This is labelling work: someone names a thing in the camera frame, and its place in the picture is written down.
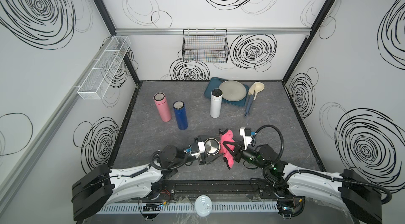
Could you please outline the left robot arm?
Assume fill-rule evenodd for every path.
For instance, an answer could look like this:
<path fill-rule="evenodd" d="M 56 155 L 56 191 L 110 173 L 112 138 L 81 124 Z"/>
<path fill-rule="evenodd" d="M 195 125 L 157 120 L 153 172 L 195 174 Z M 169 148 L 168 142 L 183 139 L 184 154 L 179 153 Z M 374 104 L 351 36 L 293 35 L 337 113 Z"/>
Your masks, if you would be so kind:
<path fill-rule="evenodd" d="M 198 136 L 185 148 L 167 145 L 155 151 L 145 165 L 126 169 L 97 166 L 72 186 L 73 219 L 82 221 L 109 204 L 145 198 L 159 181 L 170 178 L 182 166 L 194 161 L 212 163 L 223 155 L 222 148 L 219 139 Z"/>

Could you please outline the pink cloth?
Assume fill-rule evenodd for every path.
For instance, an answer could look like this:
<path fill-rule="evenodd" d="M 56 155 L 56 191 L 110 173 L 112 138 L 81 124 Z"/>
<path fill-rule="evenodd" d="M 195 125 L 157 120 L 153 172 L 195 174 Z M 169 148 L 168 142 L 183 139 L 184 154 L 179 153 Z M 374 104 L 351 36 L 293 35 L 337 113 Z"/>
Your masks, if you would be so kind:
<path fill-rule="evenodd" d="M 226 163 L 226 166 L 229 170 L 234 165 L 234 158 L 232 153 L 235 149 L 235 146 L 229 143 L 234 143 L 233 132 L 229 129 L 226 129 L 224 132 L 220 133 L 220 153 L 223 154 L 223 161 Z"/>

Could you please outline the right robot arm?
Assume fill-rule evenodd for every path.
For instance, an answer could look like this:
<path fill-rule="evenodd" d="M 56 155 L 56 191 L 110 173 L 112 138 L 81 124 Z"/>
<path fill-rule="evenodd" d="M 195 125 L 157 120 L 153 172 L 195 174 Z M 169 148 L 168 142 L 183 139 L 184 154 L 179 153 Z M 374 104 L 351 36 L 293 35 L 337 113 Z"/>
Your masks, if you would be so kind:
<path fill-rule="evenodd" d="M 231 141 L 221 145 L 234 161 L 244 160 L 260 168 L 264 180 L 278 196 L 312 198 L 347 210 L 366 224 L 382 223 L 383 188 L 352 170 L 330 173 L 303 169 L 284 161 L 273 163 L 278 155 L 267 144 L 258 151 Z"/>

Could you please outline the gold thermos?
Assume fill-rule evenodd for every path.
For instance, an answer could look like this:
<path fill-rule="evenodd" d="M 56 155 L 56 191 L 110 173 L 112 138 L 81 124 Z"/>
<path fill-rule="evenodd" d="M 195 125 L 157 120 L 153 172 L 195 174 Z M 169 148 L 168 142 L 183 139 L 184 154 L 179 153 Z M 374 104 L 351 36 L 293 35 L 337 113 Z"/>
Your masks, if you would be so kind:
<path fill-rule="evenodd" d="M 220 143 L 215 138 L 209 138 L 204 142 L 205 153 L 207 155 L 216 155 L 220 152 Z"/>

